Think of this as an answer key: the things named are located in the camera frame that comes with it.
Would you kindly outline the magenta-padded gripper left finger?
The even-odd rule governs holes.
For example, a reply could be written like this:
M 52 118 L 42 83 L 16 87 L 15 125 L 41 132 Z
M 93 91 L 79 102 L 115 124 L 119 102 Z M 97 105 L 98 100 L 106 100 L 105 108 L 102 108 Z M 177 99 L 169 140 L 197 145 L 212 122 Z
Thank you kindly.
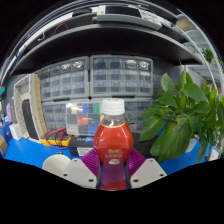
M 94 149 L 81 159 L 74 158 L 61 177 L 84 188 L 96 189 L 100 183 L 100 162 Z

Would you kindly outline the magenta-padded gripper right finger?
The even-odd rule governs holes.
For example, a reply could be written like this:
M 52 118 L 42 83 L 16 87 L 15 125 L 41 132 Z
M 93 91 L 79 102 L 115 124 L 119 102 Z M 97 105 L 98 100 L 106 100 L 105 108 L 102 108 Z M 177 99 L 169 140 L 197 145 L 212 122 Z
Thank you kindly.
M 127 178 L 131 189 L 141 188 L 166 176 L 154 158 L 146 159 L 135 149 L 127 160 Z

